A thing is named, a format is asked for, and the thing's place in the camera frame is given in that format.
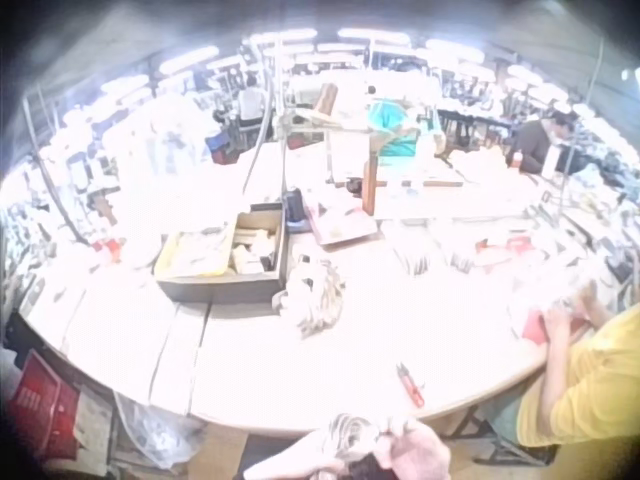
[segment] fluorescent light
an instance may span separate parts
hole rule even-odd
[[[411,44],[411,39],[406,33],[386,32],[384,30],[370,30],[366,28],[341,28],[338,30],[338,36],[342,38],[364,38],[398,45]]]
[[[67,127],[81,125],[87,122],[87,114],[81,108],[74,108],[62,116],[62,121]]]
[[[181,72],[177,75],[174,75],[172,77],[165,78],[164,80],[159,81],[158,87],[168,88],[172,85],[177,85],[178,83],[182,83],[185,80],[190,79],[191,77],[193,77],[193,72],[191,70],[188,70],[186,72]]]
[[[231,67],[234,65],[238,65],[241,61],[242,57],[240,55],[233,55],[232,57],[221,58],[220,60],[211,62],[207,65],[207,68],[209,70],[215,70],[217,68]]]
[[[596,116],[595,112],[584,103],[576,103],[573,106],[573,111],[585,119],[593,118]]]
[[[296,56],[296,63],[358,63],[360,58],[350,53],[314,53]]]
[[[319,52],[358,52],[365,48],[365,45],[355,43],[320,43],[317,47]]]
[[[495,82],[496,73],[488,67],[477,65],[475,63],[463,63],[458,68],[458,73],[467,75],[469,77],[475,77],[481,82]]]
[[[542,87],[533,87],[529,89],[529,96],[538,100],[538,102],[545,105],[545,107],[549,105],[549,103],[551,103],[551,100],[553,100],[553,98],[549,95],[549,92],[544,90]]]
[[[526,69],[522,65],[510,65],[507,69],[507,72],[509,73],[509,75],[513,75],[514,77],[519,78],[520,80],[523,80],[531,85],[535,85],[536,87],[539,87],[543,83],[542,77],[540,75],[538,75],[537,73],[533,73],[531,70]]]
[[[219,50],[217,47],[210,46],[193,50],[192,52],[185,53],[179,57],[172,58],[160,65],[160,73],[164,75],[173,75],[180,70],[187,68],[196,63],[200,63],[211,57],[218,55]]]
[[[444,54],[429,48],[417,48],[416,57],[426,60],[429,67],[455,72],[458,69],[458,59],[451,55]]]
[[[540,88],[547,92],[548,96],[554,100],[558,100],[560,102],[566,102],[569,100],[569,94],[562,90],[560,87],[556,87],[552,83],[544,83],[540,86]]]
[[[313,52],[313,49],[314,46],[311,43],[303,43],[300,45],[283,45],[282,54],[295,55],[296,53],[311,53]],[[266,57],[275,57],[276,49],[274,47],[265,48],[263,53]]]
[[[105,83],[100,87],[104,93],[114,98],[122,98],[149,83],[148,75],[135,75],[133,77],[122,77]]]
[[[96,100],[91,107],[91,121],[93,123],[100,123],[109,118],[111,115],[118,111],[116,101],[113,97],[104,96]]]
[[[251,35],[249,39],[253,43],[262,44],[275,43],[278,38],[283,42],[309,40],[311,38],[315,38],[316,35],[318,35],[318,32],[313,28],[299,28],[296,30],[285,30],[284,32],[255,33]]]
[[[571,113],[571,105],[566,102],[555,102],[553,108],[560,113]]]
[[[460,43],[450,42],[448,40],[438,40],[431,38],[427,40],[425,45],[430,50],[436,50],[448,55],[453,55],[461,60],[473,63],[484,62],[484,52],[474,47],[462,45]]]
[[[515,90],[517,92],[526,92],[529,88],[529,84],[524,80],[515,77],[509,77],[504,81],[507,88]]]
[[[374,45],[374,52],[388,53],[390,55],[398,55],[405,57],[415,57],[416,51],[411,47],[398,47],[395,45]]]
[[[124,97],[121,102],[125,107],[129,107],[134,103],[138,103],[139,101],[151,96],[153,96],[151,89],[148,87],[144,87],[136,92],[130,93],[129,95]]]

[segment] open box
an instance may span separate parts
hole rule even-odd
[[[165,272],[179,238],[172,235],[153,267],[154,278],[164,293],[175,302],[270,303],[273,295],[284,288],[287,274],[289,238],[282,204],[253,205],[250,213],[238,215],[236,228],[264,229],[275,234],[273,270],[245,275],[171,277]]]

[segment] white fabric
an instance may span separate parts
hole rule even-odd
[[[241,120],[261,118],[264,112],[264,90],[259,87],[248,87],[238,94]]]

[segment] dark shirt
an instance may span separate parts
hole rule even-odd
[[[511,165],[513,154],[519,151],[522,153],[520,171],[541,173],[550,147],[551,141],[542,126],[542,120],[527,122],[516,132],[515,142],[507,156],[507,163]]]

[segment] teal shirt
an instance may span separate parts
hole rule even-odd
[[[408,119],[406,110],[397,103],[390,101],[381,101],[371,106],[369,110],[369,123],[375,130],[386,131],[394,130],[401,126]],[[440,120],[436,113],[433,117],[432,125],[427,122],[420,122],[420,134],[427,135],[430,133],[441,132]],[[396,138],[387,143],[380,150],[380,165],[395,166],[406,165],[413,161],[416,156],[416,143],[418,135],[407,135],[406,137]]]

